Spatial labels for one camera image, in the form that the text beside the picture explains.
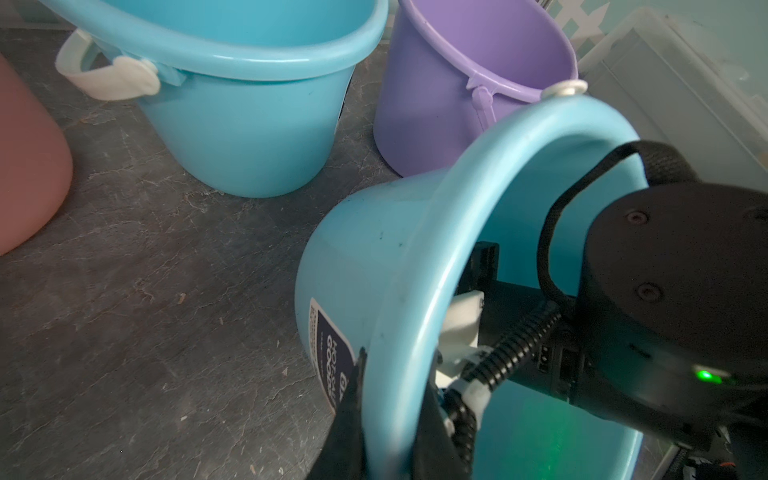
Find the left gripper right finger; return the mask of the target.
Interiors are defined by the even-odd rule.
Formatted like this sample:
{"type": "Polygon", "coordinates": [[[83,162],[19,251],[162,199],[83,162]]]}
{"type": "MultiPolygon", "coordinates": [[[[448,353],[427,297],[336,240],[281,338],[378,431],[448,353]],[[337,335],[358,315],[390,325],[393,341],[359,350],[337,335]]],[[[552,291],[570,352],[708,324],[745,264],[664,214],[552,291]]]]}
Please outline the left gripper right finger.
{"type": "Polygon", "coordinates": [[[444,425],[434,371],[427,377],[411,456],[412,479],[470,479],[444,425]]]}

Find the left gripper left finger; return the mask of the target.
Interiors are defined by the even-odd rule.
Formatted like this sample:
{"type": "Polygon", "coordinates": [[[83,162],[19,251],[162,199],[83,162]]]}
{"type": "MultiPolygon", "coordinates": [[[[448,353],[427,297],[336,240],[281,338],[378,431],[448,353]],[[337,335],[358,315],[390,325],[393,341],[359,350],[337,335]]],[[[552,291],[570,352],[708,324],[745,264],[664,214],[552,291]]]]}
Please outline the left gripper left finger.
{"type": "Polygon", "coordinates": [[[367,352],[362,348],[352,378],[335,418],[306,480],[366,479],[366,453],[362,428],[362,387],[367,352]]]}

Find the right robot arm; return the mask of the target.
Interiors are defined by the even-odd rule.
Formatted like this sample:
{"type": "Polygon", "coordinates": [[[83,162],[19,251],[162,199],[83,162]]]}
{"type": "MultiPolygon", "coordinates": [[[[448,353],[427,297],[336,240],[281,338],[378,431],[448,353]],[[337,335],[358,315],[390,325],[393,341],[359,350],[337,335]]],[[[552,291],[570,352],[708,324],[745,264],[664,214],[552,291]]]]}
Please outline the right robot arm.
{"type": "Polygon", "coordinates": [[[767,196],[704,183],[671,146],[616,147],[552,205],[531,289],[498,279],[500,247],[478,243],[459,293],[487,308],[487,350],[443,396],[463,477],[490,396],[514,380],[598,417],[672,440],[681,455],[717,439],[732,458],[716,479],[767,475],[767,196]],[[551,276],[565,208],[638,156],[647,187],[591,223],[575,295],[551,276]]]}

